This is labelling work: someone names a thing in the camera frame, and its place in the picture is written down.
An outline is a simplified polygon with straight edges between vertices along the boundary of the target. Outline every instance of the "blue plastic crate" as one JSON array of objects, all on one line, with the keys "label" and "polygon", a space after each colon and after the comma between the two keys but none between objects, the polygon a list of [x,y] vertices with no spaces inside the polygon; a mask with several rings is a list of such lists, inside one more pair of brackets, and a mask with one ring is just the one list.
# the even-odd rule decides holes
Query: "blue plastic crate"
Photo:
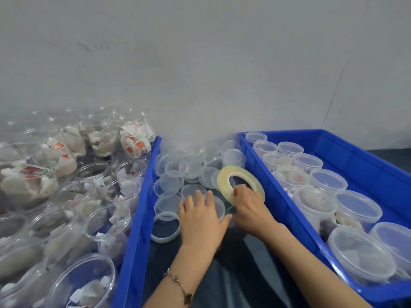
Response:
[{"label": "blue plastic crate", "polygon": [[114,308],[140,307],[154,222],[154,204],[157,201],[157,196],[153,191],[153,185],[157,179],[154,164],[160,150],[160,143],[161,137],[157,136],[141,186],[116,294],[111,304]]},{"label": "blue plastic crate", "polygon": [[[411,175],[407,172],[326,130],[262,133],[267,135],[268,141],[275,144],[289,141],[301,145],[304,152],[323,160],[323,168],[343,176],[348,182],[347,189],[376,201],[383,210],[380,221],[395,222],[411,228]],[[265,204],[277,221],[285,224],[311,253],[371,304],[384,305],[411,296],[411,281],[369,287],[358,285],[245,140],[245,134],[238,135],[246,158],[245,168],[263,185]]]}]

